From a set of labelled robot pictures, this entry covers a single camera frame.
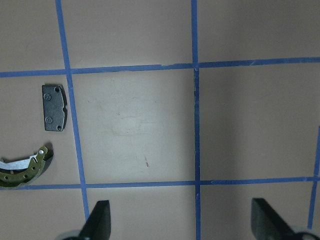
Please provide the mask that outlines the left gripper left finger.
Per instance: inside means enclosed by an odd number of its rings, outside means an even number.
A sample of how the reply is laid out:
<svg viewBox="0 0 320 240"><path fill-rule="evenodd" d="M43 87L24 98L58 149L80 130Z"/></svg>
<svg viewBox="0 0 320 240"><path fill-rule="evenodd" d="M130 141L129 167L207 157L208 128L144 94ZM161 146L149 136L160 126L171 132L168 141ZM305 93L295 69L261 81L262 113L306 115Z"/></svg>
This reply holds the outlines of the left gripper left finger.
<svg viewBox="0 0 320 240"><path fill-rule="evenodd" d="M100 200L78 235L79 240L109 240L111 235L111 210L108 200Z"/></svg>

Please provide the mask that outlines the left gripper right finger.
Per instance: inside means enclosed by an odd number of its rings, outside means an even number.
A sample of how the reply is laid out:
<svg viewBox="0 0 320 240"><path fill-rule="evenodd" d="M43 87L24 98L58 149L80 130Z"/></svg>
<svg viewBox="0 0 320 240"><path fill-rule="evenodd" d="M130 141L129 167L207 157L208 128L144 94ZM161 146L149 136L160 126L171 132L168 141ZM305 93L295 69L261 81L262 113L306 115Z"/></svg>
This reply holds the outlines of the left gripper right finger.
<svg viewBox="0 0 320 240"><path fill-rule="evenodd" d="M251 231L256 240L298 240L297 235L264 198L251 200Z"/></svg>

